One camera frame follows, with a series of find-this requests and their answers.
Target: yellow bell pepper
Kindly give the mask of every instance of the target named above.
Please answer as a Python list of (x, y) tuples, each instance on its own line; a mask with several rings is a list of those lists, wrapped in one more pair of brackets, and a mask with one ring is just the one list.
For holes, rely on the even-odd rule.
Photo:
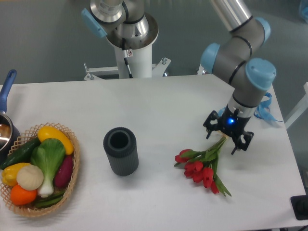
[(25, 166), (30, 165), (29, 163), (18, 163), (15, 165), (11, 165), (6, 167), (2, 171), (2, 183), (9, 185), (9, 186), (15, 186), (17, 184), (16, 178), (17, 173), (19, 170)]
[(74, 146), (67, 136), (60, 130), (51, 127), (43, 126), (38, 130), (38, 139), (42, 143), (44, 140), (54, 138), (62, 142), (65, 148), (65, 154), (70, 155), (74, 152)]

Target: purple eggplant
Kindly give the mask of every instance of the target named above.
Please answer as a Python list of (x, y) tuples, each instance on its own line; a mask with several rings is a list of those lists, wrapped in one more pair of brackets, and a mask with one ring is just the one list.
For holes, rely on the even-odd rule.
[(60, 166), (56, 176), (54, 177), (54, 185), (58, 188), (64, 188), (71, 180), (73, 173), (72, 155), (67, 155)]

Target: pot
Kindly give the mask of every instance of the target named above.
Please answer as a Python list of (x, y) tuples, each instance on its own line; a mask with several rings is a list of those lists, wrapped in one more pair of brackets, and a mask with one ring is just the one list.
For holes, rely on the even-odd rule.
[(14, 141), (20, 136), (18, 129), (6, 115), (7, 98), (16, 75), (16, 70), (10, 70), (0, 91), (0, 164), (5, 161)]

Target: woven basket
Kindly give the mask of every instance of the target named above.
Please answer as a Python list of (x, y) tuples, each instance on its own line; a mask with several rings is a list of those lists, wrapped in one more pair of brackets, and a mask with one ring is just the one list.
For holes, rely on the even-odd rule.
[[(77, 174), (79, 170), (79, 164), (80, 164), (80, 148), (79, 148), (79, 142), (77, 140), (77, 137), (75, 134), (67, 127), (61, 125), (61, 124), (54, 124), (54, 123), (46, 123), (41, 125), (36, 125), (34, 127), (31, 127), (30, 130), (26, 130), (25, 133), (21, 134), (20, 137), (18, 137), (17, 141), (14, 142), (14, 145), (11, 147), (11, 150), (9, 152), (9, 155), (16, 149), (19, 148), (22, 144), (26, 143), (27, 141), (35, 138), (38, 134), (38, 130), (43, 126), (52, 126), (54, 128), (57, 128), (61, 132), (63, 132), (73, 143), (74, 146), (74, 153), (73, 155), (73, 174), (72, 178), (65, 189), (65, 193), (63, 195), (63, 199), (59, 201), (57, 204), (52, 205), (48, 208), (41, 208), (37, 209), (33, 207), (31, 204), (29, 205), (23, 205), (23, 206), (15, 206), (11, 200), (10, 200), (10, 194), (11, 194), (11, 186), (4, 185), (3, 183), (0, 185), (0, 193), (1, 197), (3, 198), (5, 205), (14, 213), (19, 214), (24, 217), (40, 217), (44, 216), (46, 214), (49, 214), (56, 209), (60, 208), (64, 202), (69, 198), (71, 195), (73, 188), (76, 184), (77, 180)], [(55, 192), (60, 191), (60, 189), (54, 188)]]

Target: orange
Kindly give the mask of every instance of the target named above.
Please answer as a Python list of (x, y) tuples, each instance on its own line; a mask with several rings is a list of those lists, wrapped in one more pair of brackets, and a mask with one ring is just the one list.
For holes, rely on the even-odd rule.
[(11, 190), (11, 201), (14, 205), (26, 205), (31, 203), (37, 197), (37, 190), (28, 191), (20, 187), (19, 184), (15, 185)]

